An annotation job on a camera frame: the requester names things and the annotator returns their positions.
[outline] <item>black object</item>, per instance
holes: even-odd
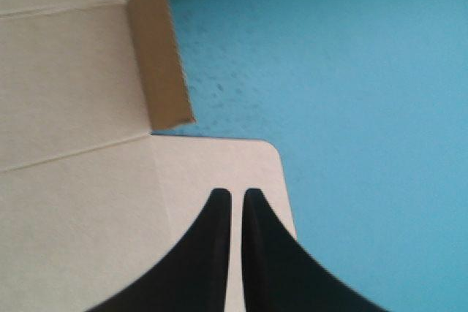
[[[242,276],[247,312],[384,311],[311,258],[259,189],[244,197]]]
[[[88,312],[222,312],[230,223],[230,193],[214,189],[195,222],[157,265]]]

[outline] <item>blue wall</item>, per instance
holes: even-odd
[[[171,0],[198,123],[279,150],[298,237],[392,311],[468,309],[468,0]]]

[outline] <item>cardboard edge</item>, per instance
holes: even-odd
[[[195,122],[167,0],[129,0],[127,16],[151,128]]]

